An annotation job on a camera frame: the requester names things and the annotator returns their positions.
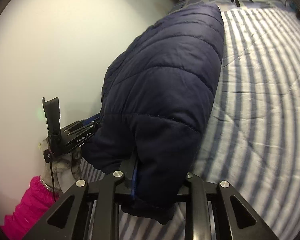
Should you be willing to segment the pink left sleeve forearm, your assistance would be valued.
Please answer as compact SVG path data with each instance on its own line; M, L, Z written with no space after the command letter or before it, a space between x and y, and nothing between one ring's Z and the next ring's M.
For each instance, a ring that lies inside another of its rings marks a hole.
M33 177L14 212L4 217L1 230L8 239L23 239L58 199L59 195L49 191L39 176Z

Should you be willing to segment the left gloved hand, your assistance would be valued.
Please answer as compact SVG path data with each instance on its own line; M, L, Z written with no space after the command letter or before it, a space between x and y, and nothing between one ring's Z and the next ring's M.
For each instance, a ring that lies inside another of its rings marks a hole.
M74 151L61 155L52 161L52 175L50 164L45 164L40 181L43 186L57 193L65 193L70 187L82 178L82 170L80 168L82 160L81 148L78 147Z

